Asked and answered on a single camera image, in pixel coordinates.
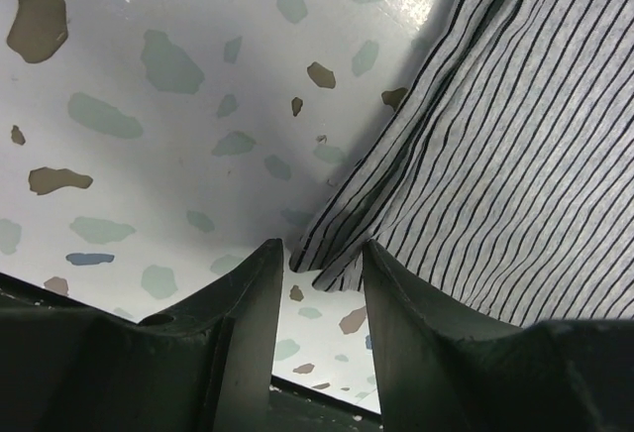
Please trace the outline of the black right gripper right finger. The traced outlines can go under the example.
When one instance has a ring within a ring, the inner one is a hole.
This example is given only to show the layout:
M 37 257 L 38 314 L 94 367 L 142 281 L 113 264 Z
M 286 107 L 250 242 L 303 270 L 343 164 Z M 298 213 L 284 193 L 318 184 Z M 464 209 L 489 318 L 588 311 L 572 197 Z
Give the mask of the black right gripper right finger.
M 633 324 L 483 315 L 363 249 L 380 414 L 388 431 L 629 431 Z

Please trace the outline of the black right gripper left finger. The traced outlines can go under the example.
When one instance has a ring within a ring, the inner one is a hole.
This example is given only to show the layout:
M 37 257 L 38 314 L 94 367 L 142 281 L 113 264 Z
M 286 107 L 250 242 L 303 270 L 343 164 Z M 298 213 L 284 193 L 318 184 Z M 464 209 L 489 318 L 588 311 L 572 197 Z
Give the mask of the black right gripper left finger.
M 282 275 L 270 239 L 137 323 L 3 275 L 2 429 L 264 430 Z

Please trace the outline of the grey striped underwear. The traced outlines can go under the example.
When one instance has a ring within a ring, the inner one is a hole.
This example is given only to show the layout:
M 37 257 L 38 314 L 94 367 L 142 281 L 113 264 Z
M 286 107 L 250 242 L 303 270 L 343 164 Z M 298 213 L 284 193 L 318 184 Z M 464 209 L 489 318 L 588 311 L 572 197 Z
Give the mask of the grey striped underwear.
M 527 326 L 633 316 L 633 0 L 453 0 L 411 90 L 290 258 L 363 245 Z

